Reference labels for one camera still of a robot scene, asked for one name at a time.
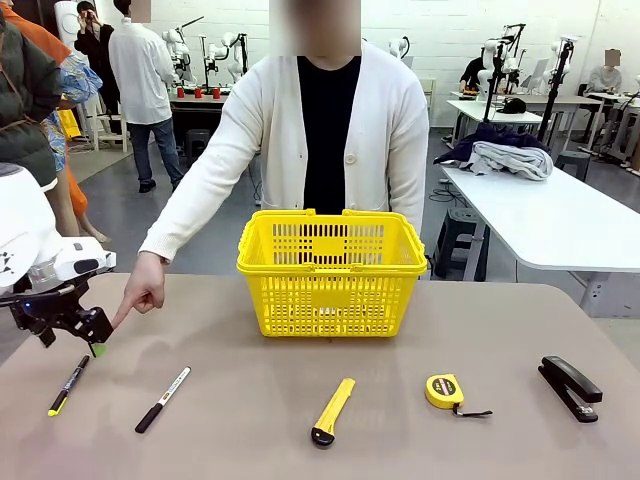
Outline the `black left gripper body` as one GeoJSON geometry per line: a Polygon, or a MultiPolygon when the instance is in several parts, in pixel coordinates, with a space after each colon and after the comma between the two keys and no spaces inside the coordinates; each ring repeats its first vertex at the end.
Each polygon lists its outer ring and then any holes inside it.
{"type": "Polygon", "coordinates": [[[88,289],[86,283],[71,283],[44,293],[12,295],[9,297],[9,310],[20,330],[38,334],[43,326],[50,326],[72,333],[75,312],[83,309],[80,299],[88,289]]]}

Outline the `person's right hand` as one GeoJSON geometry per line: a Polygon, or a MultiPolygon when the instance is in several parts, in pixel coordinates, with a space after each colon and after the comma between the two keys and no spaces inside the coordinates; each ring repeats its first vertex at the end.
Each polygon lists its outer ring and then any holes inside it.
{"type": "Polygon", "coordinates": [[[163,258],[151,252],[141,252],[125,286],[120,306],[112,319],[113,328],[116,329],[132,309],[140,314],[160,309],[165,300],[164,287],[163,258]]]}

